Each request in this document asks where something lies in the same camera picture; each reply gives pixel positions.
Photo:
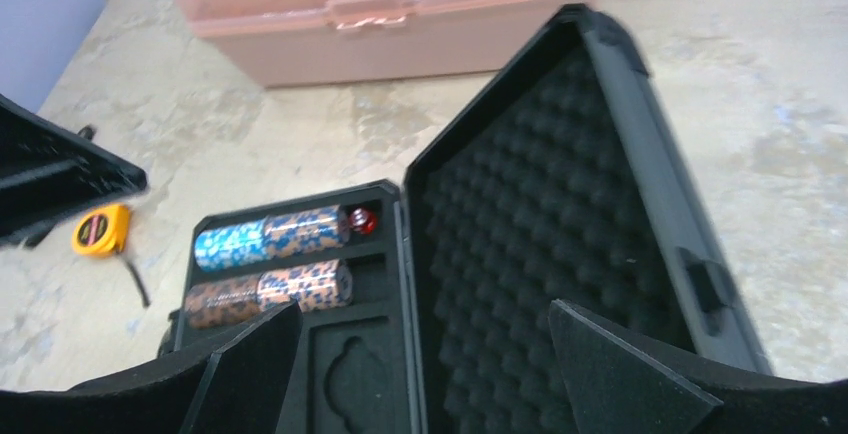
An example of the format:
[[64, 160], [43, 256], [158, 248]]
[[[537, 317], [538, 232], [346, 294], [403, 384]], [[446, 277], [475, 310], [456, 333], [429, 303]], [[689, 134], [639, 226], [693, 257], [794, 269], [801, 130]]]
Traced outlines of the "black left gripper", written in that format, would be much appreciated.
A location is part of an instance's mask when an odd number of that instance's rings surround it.
[[140, 167], [1, 98], [1, 245], [147, 189]]

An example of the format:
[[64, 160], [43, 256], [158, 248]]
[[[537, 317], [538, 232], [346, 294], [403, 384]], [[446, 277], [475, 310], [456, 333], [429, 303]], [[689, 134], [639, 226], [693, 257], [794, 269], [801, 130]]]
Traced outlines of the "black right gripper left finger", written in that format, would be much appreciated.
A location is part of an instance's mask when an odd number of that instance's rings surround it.
[[273, 433], [302, 327], [297, 304], [65, 391], [1, 393], [4, 433]]

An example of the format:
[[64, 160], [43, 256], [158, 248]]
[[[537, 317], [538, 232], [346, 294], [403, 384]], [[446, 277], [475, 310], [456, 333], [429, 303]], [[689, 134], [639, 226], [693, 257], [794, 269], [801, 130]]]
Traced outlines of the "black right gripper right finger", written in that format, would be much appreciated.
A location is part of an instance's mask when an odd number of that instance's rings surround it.
[[549, 327], [581, 433], [844, 433], [847, 383], [709, 360], [555, 300]]

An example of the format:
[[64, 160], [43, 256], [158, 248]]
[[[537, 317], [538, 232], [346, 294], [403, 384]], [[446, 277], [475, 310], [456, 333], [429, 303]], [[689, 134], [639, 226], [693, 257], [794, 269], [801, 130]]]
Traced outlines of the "blue poker chip stack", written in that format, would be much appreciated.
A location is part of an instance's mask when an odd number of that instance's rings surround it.
[[202, 231], [193, 245], [196, 264], [212, 272], [270, 260], [264, 227], [260, 219]]

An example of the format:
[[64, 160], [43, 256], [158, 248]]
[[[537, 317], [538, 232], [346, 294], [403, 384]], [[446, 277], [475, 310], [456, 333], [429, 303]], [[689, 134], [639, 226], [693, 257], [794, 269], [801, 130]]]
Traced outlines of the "red dice pair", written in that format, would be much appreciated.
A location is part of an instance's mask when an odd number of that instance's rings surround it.
[[370, 235], [377, 227], [378, 217], [376, 213], [365, 207], [357, 207], [348, 215], [350, 228], [360, 235]]

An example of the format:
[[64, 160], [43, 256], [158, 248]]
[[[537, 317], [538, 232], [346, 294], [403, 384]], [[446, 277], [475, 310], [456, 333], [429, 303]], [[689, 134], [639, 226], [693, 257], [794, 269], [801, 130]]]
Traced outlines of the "black plastic poker case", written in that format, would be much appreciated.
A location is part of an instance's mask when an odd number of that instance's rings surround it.
[[342, 247], [207, 272], [193, 287], [344, 261], [353, 299], [308, 312], [280, 433], [572, 433], [552, 301], [759, 373], [770, 365], [630, 34], [562, 7], [408, 166], [210, 215], [204, 232], [365, 208]]

